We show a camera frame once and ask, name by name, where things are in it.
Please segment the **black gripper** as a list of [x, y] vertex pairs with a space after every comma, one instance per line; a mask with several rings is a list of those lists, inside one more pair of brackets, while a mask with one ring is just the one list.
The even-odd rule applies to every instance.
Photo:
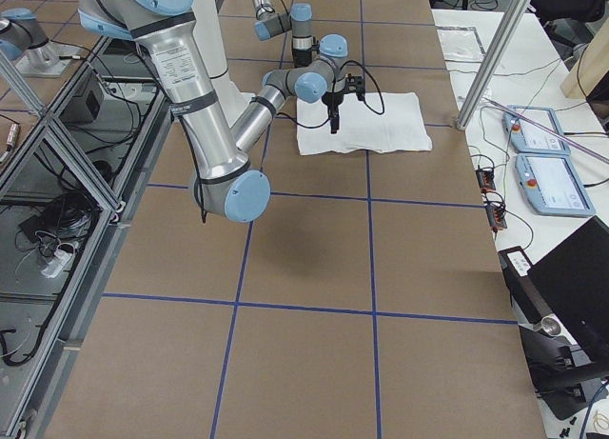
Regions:
[[339, 107], [344, 101], [344, 90], [328, 91], [322, 97], [322, 102], [326, 106], [327, 116], [330, 122], [330, 133], [337, 134], [340, 129]]

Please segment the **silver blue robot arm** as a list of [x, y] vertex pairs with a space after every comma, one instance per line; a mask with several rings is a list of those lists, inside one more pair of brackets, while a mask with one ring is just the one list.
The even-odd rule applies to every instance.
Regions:
[[329, 34], [315, 42], [311, 9], [295, 4], [280, 14], [269, 0], [252, 0], [257, 36], [291, 32], [297, 54], [317, 48], [311, 62], [273, 70], [246, 101], [227, 74], [215, 0], [79, 0], [81, 25], [91, 32], [145, 48], [166, 92], [172, 115], [187, 135], [195, 164], [193, 199], [202, 213], [251, 222], [270, 197], [267, 177], [252, 170], [248, 153], [290, 97], [338, 107], [344, 97], [346, 39]]
[[307, 3], [295, 3], [287, 7], [284, 0], [251, 0], [258, 39], [291, 34], [291, 56], [295, 68], [310, 65], [319, 50], [318, 41], [312, 32], [312, 8]]

